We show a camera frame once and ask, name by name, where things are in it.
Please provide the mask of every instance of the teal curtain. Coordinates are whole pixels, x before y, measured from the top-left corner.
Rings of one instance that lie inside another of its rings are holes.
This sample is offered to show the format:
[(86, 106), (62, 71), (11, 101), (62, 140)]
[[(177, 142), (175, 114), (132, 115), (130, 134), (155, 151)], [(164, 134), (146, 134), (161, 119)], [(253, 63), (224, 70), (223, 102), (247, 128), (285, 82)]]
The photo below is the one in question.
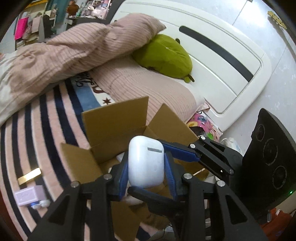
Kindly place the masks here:
[(56, 23), (64, 21), (69, 2), (70, 0), (49, 0), (46, 10), (50, 10), (55, 3), (57, 4), (56, 8), (58, 8), (58, 12)]

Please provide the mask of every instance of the striped bed sheet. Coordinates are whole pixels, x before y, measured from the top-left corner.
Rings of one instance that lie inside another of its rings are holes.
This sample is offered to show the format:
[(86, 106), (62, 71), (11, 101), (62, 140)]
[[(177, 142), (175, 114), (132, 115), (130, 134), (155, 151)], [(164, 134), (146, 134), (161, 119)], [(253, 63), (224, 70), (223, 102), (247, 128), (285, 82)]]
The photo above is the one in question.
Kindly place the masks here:
[[(114, 103), (87, 73), (68, 78), (16, 112), (1, 127), (0, 190), (7, 211), (26, 240), (47, 209), (19, 207), (14, 192), (43, 185), (53, 202), (74, 180), (62, 155), (60, 143), (89, 148), (81, 113)], [(19, 186), (17, 179), (40, 167), (42, 175)], [(89, 240), (88, 219), (85, 241)], [(135, 241), (148, 240), (157, 230), (140, 224)]]

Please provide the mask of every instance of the speaker circle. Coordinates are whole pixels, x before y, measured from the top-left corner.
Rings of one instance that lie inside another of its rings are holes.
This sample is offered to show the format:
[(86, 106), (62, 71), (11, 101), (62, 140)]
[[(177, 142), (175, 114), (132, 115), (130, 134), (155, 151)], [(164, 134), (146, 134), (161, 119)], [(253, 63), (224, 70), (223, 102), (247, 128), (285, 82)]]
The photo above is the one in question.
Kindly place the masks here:
[(279, 190), (286, 183), (287, 170), (284, 166), (278, 166), (272, 174), (272, 184), (276, 190)]
[(256, 131), (256, 138), (258, 141), (262, 141), (265, 135), (265, 127), (264, 125), (260, 124)]
[(278, 147), (273, 138), (268, 139), (263, 148), (263, 161), (266, 165), (272, 165), (278, 155)]

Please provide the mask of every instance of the black headboard stripe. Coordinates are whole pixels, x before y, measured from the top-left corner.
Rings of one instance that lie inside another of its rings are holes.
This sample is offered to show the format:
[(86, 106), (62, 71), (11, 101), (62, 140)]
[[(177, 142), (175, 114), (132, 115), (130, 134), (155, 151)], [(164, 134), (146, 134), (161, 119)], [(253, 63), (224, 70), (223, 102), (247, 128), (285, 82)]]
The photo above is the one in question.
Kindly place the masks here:
[(194, 38), (198, 42), (207, 46), (215, 53), (220, 55), (223, 59), (225, 59), (228, 63), (230, 63), (248, 82), (254, 77), (253, 74), (231, 53), (229, 53), (226, 49), (222, 48), (220, 45), (216, 44), (206, 36), (186, 27), (181, 26), (179, 31), (183, 34), (188, 35), (189, 37)]

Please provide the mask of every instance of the brown star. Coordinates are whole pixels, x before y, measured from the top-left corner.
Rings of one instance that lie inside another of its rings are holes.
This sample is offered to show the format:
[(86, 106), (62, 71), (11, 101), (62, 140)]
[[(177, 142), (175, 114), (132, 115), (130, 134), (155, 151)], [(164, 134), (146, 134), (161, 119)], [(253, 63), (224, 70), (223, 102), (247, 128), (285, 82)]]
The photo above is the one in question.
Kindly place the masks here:
[(106, 97), (106, 99), (105, 99), (105, 100), (102, 100), (102, 101), (104, 101), (104, 104), (110, 104), (110, 103), (111, 103), (110, 100), (111, 100), (111, 99), (108, 99), (108, 98)]

